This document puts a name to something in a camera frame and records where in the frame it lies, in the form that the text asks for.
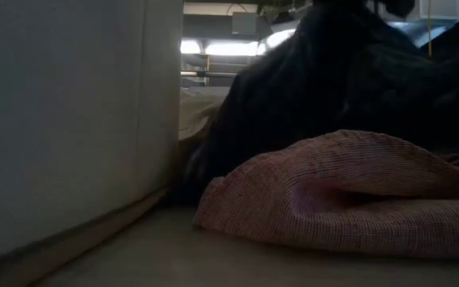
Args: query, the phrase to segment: bright light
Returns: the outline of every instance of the bright light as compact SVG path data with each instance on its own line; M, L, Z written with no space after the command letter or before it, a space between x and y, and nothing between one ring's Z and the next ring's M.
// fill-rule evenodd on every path
M273 33L267 39L267 44L270 46L270 48L276 48L282 42L286 41L289 37L293 36L294 33L295 29L287 29L284 31Z
M182 51L182 53L201 53L201 47L196 41L185 40L182 41L180 51Z
M217 43L205 49L205 53L214 56L256 56L258 42L250 43Z
M258 46L258 50L256 51L256 55L261 56L261 55L263 55L265 52L267 52L267 48L265 47L265 44L264 44L264 43L261 43L261 44Z

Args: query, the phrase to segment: wall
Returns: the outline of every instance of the wall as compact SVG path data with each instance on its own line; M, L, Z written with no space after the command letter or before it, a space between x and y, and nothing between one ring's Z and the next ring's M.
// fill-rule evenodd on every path
M0 0L0 256L164 184L182 4Z

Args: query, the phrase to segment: floor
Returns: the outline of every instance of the floor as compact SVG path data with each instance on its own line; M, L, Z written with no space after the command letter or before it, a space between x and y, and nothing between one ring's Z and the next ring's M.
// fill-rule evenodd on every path
M363 258L260 245L158 210L36 286L459 286L459 263Z

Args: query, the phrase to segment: yellow cord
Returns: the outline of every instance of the yellow cord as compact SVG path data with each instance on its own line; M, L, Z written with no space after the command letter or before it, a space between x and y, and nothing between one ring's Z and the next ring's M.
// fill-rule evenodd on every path
M433 48L431 46L431 0L428 0L428 57L433 55Z

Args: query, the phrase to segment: pile of clothes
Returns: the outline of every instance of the pile of clothes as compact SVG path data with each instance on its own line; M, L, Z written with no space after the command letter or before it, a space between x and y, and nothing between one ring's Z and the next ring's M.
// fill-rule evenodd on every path
M237 77L173 199L264 242L459 257L455 35L428 57L364 4L315 2Z

